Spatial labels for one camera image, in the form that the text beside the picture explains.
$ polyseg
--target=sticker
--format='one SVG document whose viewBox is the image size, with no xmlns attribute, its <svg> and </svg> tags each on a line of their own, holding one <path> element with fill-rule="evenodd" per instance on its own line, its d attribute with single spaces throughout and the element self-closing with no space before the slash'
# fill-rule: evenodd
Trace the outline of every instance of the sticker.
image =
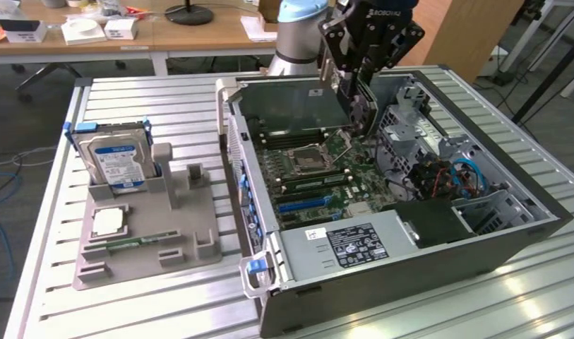
<svg viewBox="0 0 574 339">
<path fill-rule="evenodd" d="M 145 49 L 149 49 L 149 46 L 122 46 L 121 49 L 124 51 L 142 51 Z"/>
<path fill-rule="evenodd" d="M 306 230 L 306 237 L 309 240 L 326 238 L 326 228 L 316 228 L 314 230 Z"/>
<path fill-rule="evenodd" d="M 105 178 L 113 187 L 124 189 L 144 184 L 144 168 L 134 161 L 137 154 L 137 148 L 132 145 L 96 149 Z"/>
<path fill-rule="evenodd" d="M 308 184 L 301 184 L 296 186 L 296 189 L 305 189 L 306 187 L 314 187 L 322 185 L 322 182 L 309 182 Z"/>
<path fill-rule="evenodd" d="M 318 90 L 310 90 L 308 93 L 309 97 L 322 97 L 322 89 Z"/>
<path fill-rule="evenodd" d="M 348 268 L 389 257 L 373 224 L 326 233 L 341 267 Z"/>
<path fill-rule="evenodd" d="M 336 177 L 329 177 L 325 179 L 325 184 L 330 184 L 332 182 L 340 182 L 345 178 L 345 175 L 338 175 Z"/>
</svg>

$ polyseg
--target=paper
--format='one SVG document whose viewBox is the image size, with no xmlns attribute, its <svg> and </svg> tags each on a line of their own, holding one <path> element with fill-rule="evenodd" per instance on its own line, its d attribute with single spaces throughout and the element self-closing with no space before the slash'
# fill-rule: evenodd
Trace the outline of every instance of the paper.
<svg viewBox="0 0 574 339">
<path fill-rule="evenodd" d="M 0 20 L 28 20 L 24 11 L 18 8 L 20 4 L 20 1 L 0 0 Z"/>
<path fill-rule="evenodd" d="M 265 32 L 260 19 L 256 16 L 242 16 L 241 23 L 253 42 L 276 41 L 278 33 Z"/>
</svg>

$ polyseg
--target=hard drive label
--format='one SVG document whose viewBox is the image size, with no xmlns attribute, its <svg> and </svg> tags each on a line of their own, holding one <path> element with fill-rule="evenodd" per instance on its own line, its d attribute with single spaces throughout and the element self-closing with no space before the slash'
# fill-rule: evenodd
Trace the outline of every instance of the hard drive label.
<svg viewBox="0 0 574 339">
<path fill-rule="evenodd" d="M 134 146 L 97 148 L 96 153 L 105 178 L 113 187 L 129 188 L 144 184 L 144 168 L 134 161 L 137 155 Z"/>
<path fill-rule="evenodd" d="M 341 267 L 348 268 L 388 258 L 373 224 L 368 223 L 326 233 Z"/>
</svg>

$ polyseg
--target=motherboard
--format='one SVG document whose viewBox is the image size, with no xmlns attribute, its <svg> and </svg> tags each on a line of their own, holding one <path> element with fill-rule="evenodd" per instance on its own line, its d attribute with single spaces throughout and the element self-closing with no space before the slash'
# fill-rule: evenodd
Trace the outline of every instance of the motherboard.
<svg viewBox="0 0 574 339">
<path fill-rule="evenodd" d="M 260 135 L 256 152 L 285 230 L 382 211 L 403 200 L 376 163 L 376 147 L 344 129 Z"/>
</svg>

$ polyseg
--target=hard drive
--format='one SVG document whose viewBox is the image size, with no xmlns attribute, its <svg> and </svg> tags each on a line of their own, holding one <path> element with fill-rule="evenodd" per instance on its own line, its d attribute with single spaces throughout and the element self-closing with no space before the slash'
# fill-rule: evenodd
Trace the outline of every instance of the hard drive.
<svg viewBox="0 0 574 339">
<path fill-rule="evenodd" d="M 66 132 L 86 164 L 92 184 L 109 184 L 122 194 L 141 191 L 145 179 L 160 176 L 150 128 L 148 120 L 126 124 L 86 122 L 77 124 L 70 134 Z"/>
</svg>

